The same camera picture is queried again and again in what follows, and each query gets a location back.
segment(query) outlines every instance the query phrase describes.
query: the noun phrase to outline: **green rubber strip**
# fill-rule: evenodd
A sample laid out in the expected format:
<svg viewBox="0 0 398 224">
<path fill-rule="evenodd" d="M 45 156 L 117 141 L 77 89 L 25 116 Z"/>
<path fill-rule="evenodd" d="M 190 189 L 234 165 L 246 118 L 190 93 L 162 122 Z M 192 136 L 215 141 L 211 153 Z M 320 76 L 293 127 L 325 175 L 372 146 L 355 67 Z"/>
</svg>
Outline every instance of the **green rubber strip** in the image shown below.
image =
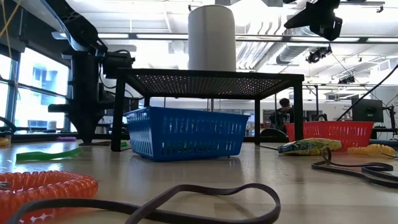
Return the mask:
<svg viewBox="0 0 398 224">
<path fill-rule="evenodd" d="M 82 152 L 81 148 L 77 148 L 67 152 L 60 153 L 45 153 L 45 152 L 25 152 L 17 154 L 17 161 L 47 161 L 51 159 L 64 158 L 69 156 L 75 156 Z"/>
</svg>

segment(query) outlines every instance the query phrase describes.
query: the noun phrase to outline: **basket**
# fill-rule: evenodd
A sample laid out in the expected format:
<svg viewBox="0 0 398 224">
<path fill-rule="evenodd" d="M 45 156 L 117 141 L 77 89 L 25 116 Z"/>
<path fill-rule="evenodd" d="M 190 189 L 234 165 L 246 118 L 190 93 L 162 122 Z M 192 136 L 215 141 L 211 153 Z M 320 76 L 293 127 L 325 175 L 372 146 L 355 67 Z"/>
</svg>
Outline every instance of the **basket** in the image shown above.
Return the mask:
<svg viewBox="0 0 398 224">
<path fill-rule="evenodd" d="M 289 141 L 294 141 L 294 123 L 285 124 Z M 346 151 L 349 147 L 366 147 L 372 134 L 373 122 L 316 121 L 303 123 L 304 138 L 327 138 L 341 141 Z"/>
<path fill-rule="evenodd" d="M 154 161 L 235 156 L 249 116 L 147 107 L 124 114 L 132 151 Z"/>
</svg>

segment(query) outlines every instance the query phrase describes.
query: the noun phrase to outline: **perforated metal top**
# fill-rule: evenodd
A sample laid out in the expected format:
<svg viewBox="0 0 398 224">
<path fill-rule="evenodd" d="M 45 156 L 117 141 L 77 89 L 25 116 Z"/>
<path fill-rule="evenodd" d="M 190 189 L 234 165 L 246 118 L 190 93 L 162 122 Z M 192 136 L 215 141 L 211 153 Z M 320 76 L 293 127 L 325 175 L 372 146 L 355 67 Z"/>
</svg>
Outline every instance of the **perforated metal top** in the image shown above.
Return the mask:
<svg viewBox="0 0 398 224">
<path fill-rule="evenodd" d="M 294 83 L 303 75 L 198 70 L 120 68 L 120 76 L 143 96 L 263 99 Z"/>
</svg>

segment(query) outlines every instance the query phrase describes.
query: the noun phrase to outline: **red plastic basket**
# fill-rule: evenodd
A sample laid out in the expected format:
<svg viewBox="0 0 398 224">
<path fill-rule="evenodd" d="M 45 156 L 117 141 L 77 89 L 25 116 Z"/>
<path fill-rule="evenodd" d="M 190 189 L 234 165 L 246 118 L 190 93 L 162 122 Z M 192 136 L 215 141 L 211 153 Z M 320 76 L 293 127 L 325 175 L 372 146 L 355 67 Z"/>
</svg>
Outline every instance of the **red plastic basket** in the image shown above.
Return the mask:
<svg viewBox="0 0 398 224">
<path fill-rule="evenodd" d="M 294 140 L 294 123 L 285 124 L 289 141 Z M 362 121 L 314 121 L 303 123 L 304 138 L 327 138 L 341 141 L 343 148 L 369 145 L 373 122 Z"/>
</svg>

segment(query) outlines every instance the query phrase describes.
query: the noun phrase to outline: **black metal shelf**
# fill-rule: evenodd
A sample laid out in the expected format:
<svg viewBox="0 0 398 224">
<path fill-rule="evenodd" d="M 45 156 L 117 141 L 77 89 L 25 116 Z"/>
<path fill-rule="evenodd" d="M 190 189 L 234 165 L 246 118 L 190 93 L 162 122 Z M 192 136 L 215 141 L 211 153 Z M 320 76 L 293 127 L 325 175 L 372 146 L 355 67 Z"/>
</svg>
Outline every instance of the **black metal shelf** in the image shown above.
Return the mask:
<svg viewBox="0 0 398 224">
<path fill-rule="evenodd" d="M 117 74 L 111 145 L 113 151 L 120 151 L 126 84 L 145 98 L 144 106 L 149 106 L 150 98 L 155 96 L 254 100 L 254 142 L 258 145 L 261 141 L 260 100 L 293 87 L 295 138 L 303 138 L 303 75 L 133 68 L 119 68 Z"/>
</svg>

